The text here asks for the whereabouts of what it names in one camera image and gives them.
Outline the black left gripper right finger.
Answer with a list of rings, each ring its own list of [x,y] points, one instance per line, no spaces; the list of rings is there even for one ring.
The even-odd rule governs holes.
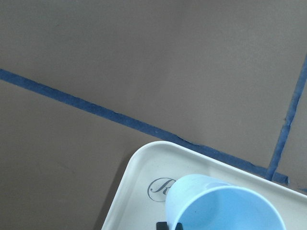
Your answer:
[[[175,227],[175,230],[183,230],[183,225],[182,223],[177,223],[176,227]]]

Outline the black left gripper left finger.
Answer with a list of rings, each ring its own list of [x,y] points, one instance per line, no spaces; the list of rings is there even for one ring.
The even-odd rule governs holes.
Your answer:
[[[156,230],[168,230],[167,222],[160,221],[156,223]]]

